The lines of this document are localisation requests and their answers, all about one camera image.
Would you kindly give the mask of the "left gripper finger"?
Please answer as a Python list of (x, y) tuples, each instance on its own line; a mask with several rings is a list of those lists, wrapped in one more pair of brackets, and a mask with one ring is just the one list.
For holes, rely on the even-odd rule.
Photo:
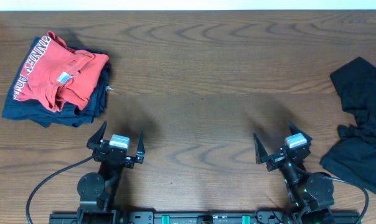
[(87, 142), (87, 148), (89, 149), (98, 149), (101, 146), (101, 140), (105, 134), (107, 122), (104, 121), (101, 127), (96, 133), (94, 133)]
[(144, 141), (143, 141), (144, 133), (141, 129), (139, 132), (139, 140), (138, 140), (138, 146), (136, 150), (136, 157), (135, 157), (135, 163), (142, 164), (145, 157), (145, 148), (144, 148)]

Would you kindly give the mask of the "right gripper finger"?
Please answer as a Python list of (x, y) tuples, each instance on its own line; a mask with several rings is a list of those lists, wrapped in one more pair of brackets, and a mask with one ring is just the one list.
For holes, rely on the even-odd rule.
[(288, 123), (290, 133), (292, 135), (302, 134), (308, 142), (311, 142), (313, 139), (310, 135), (306, 134), (304, 131), (300, 130), (292, 121)]
[(262, 164), (267, 161), (268, 153), (255, 133), (253, 134), (253, 140), (255, 143), (256, 164)]

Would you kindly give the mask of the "black t-shirt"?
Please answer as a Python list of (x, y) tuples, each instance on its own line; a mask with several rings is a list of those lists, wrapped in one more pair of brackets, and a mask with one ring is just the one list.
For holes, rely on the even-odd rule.
[(342, 110), (355, 124), (339, 125), (340, 140), (320, 164), (331, 174), (376, 194), (376, 67), (362, 57), (330, 75)]

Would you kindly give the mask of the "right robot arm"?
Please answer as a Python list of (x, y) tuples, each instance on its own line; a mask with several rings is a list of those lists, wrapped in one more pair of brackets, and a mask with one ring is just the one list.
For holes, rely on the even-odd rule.
[(304, 159), (310, 155), (311, 141), (308, 134), (292, 122), (291, 135), (275, 154), (268, 154), (259, 137), (254, 134), (256, 163), (266, 164), (268, 171), (278, 169), (283, 177), (291, 203), (296, 208), (282, 215), (282, 223), (335, 223), (331, 211), (334, 205), (334, 186), (329, 176), (322, 172), (312, 173), (304, 168)]

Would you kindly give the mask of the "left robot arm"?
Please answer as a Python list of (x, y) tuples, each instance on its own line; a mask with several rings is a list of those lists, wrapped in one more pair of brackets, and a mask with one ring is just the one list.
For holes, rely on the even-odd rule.
[(93, 151), (92, 159), (100, 163), (98, 172), (84, 175), (78, 182), (80, 196), (78, 208), (79, 223), (128, 223), (125, 210), (114, 206), (123, 169), (132, 169), (142, 164), (145, 157), (143, 130), (139, 132), (135, 156), (128, 155), (130, 139), (112, 135), (110, 140), (103, 139), (107, 122), (93, 134), (87, 148)]

